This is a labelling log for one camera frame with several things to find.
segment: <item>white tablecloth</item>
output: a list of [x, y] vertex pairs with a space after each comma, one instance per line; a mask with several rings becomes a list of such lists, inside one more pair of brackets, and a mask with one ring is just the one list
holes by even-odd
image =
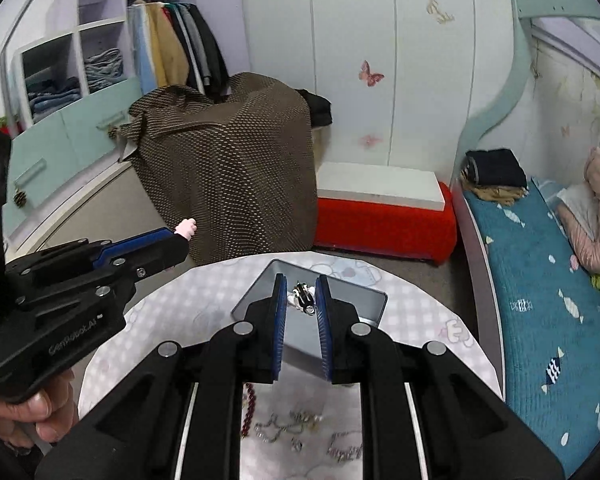
[[[386, 292], [382, 330], [397, 342], [417, 347], [431, 340], [443, 342], [500, 395], [493, 366], [462, 320], [417, 286], [359, 260], [312, 252], [277, 253], [196, 267], [133, 307], [125, 316], [126, 328], [100, 347], [87, 368], [80, 393], [80, 415], [84, 416], [162, 341], [189, 346], [208, 340], [231, 324], [231, 310], [275, 258]], [[362, 427], [357, 386], [331, 386], [283, 363], [278, 382], [272, 386], [256, 384], [255, 389], [254, 424], [265, 424], [272, 413], [279, 415], [280, 424], [286, 424], [292, 411], [320, 414], [324, 420], [313, 431], [307, 429], [297, 436], [302, 442], [301, 452], [292, 449], [289, 434], [266, 444], [252, 428], [250, 437], [242, 441], [241, 478], [362, 478], [360, 460], [338, 464], [327, 455], [333, 433], [359, 432]], [[361, 434], [352, 433], [338, 439], [336, 447], [361, 443]]]

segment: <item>human hand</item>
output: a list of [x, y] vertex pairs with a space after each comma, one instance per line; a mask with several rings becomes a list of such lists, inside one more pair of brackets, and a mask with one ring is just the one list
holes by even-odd
[[16, 422], [33, 422], [42, 440], [57, 442], [78, 423], [74, 373], [67, 370], [52, 378], [43, 390], [22, 404], [0, 400], [0, 439], [15, 447], [33, 447], [33, 442]]

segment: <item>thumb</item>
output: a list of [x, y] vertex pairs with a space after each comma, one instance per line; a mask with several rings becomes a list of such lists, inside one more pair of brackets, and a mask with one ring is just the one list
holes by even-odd
[[0, 400], [0, 418], [19, 422], [42, 422], [52, 412], [51, 401], [44, 391], [36, 393], [22, 404], [8, 404]]

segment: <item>metal tray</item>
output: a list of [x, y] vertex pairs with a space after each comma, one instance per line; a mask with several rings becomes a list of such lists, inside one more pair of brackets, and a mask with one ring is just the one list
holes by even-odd
[[[244, 319], [247, 307], [251, 303], [263, 298], [270, 298], [278, 273], [286, 276], [289, 293], [298, 282], [314, 286], [315, 280], [320, 276], [319, 272], [282, 260], [272, 260], [231, 312], [236, 321]], [[387, 301], [387, 295], [384, 292], [331, 276], [328, 276], [327, 279], [331, 296], [334, 299], [353, 304], [358, 311], [360, 321], [375, 327], [378, 326]], [[286, 310], [283, 360], [316, 376], [322, 376], [322, 355], [320, 354], [317, 319], [292, 306]]]

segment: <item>brown patterned cloth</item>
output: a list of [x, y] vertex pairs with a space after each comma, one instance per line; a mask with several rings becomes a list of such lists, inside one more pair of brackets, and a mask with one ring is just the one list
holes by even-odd
[[185, 86], [138, 101], [118, 133], [165, 223], [195, 218], [197, 265], [314, 243], [317, 193], [309, 110], [275, 79], [241, 73], [222, 104]]

